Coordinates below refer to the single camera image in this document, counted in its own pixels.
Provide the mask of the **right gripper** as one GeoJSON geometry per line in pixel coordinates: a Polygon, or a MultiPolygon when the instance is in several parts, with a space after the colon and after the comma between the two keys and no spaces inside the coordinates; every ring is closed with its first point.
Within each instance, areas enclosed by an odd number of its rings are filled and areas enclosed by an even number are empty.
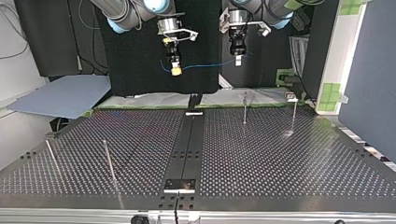
{"type": "Polygon", "coordinates": [[[166,57],[168,61],[172,64],[171,73],[174,77],[180,76],[182,74],[182,68],[180,67],[180,52],[178,49],[178,43],[175,41],[165,42],[166,47],[166,57]]]}

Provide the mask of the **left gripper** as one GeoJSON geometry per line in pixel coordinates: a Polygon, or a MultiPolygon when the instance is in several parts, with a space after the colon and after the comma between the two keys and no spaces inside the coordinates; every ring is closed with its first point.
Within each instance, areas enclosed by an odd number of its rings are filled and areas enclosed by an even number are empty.
{"type": "Polygon", "coordinates": [[[244,26],[232,26],[229,30],[230,53],[235,56],[235,66],[242,65],[243,55],[247,53],[246,36],[247,28],[244,26]]]}

